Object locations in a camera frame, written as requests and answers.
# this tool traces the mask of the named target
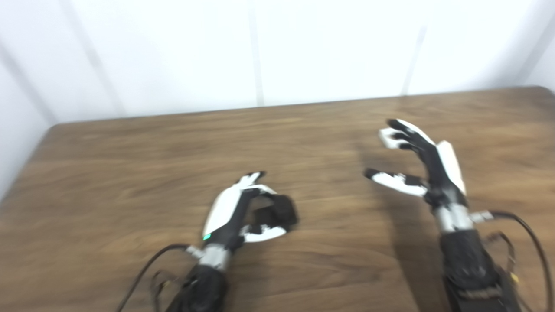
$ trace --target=fingertip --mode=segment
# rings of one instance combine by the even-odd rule
[[[398,119],[388,119],[387,125],[389,125],[391,128],[395,130],[405,131],[406,129],[406,126],[400,123]]]
[[[409,143],[402,143],[402,144],[399,144],[399,149],[412,150],[413,146],[412,144],[409,144]]]
[[[363,175],[368,179],[372,179],[372,177],[378,173],[381,173],[381,171],[372,169],[372,168],[366,168],[366,170],[364,170]]]

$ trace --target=robotic hand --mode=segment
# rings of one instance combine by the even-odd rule
[[[184,279],[163,270],[154,274],[151,282],[154,311],[160,311],[159,295],[165,285],[177,282],[180,284],[180,291],[166,312],[221,312],[228,288],[225,272],[235,251],[244,243],[282,236],[297,223],[295,207],[289,197],[278,195],[265,185],[256,184],[263,175],[264,172],[249,173],[221,192],[204,227],[204,248],[200,250],[190,245],[173,244],[156,253],[135,278],[116,311],[123,309],[141,277],[156,258],[168,250],[180,249],[198,258],[199,262]],[[258,196],[267,197],[273,203],[255,210],[254,224],[244,225],[249,204]],[[163,275],[166,279],[158,281],[158,277]]]
[[[441,231],[444,284],[452,310],[520,312],[511,274],[493,263],[474,229],[474,223],[495,216],[490,212],[468,213],[465,184],[451,144],[436,144],[415,125],[400,119],[387,123],[390,127],[379,134],[384,145],[416,152],[428,179],[376,169],[366,169],[365,176],[399,192],[423,197],[431,206]]]
[[[388,121],[380,139],[390,149],[413,150],[424,163],[427,183],[413,175],[392,174],[368,169],[366,177],[400,192],[424,197],[432,207],[467,206],[466,189],[452,145],[434,143],[422,130],[400,119]]]

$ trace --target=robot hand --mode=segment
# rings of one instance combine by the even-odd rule
[[[400,119],[387,121],[389,128],[379,136],[390,149],[413,150],[424,163],[428,180],[401,173],[366,169],[365,176],[374,182],[406,194],[424,197],[433,207],[461,204],[467,206],[465,184],[452,145],[447,141],[434,143],[422,130]]]

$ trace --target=wooden table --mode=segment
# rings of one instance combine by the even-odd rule
[[[241,175],[296,202],[290,234],[240,249],[226,311],[447,311],[427,205],[362,176],[422,174],[382,147],[386,118],[455,146],[472,211],[506,209],[555,263],[555,97],[543,88],[265,107],[53,127],[0,208],[0,311],[112,311],[169,243],[200,244],[217,194]],[[521,292],[543,307],[543,275],[517,224]],[[492,254],[505,262],[500,243]],[[182,274],[177,252],[155,265]],[[150,311],[148,281],[128,311]]]

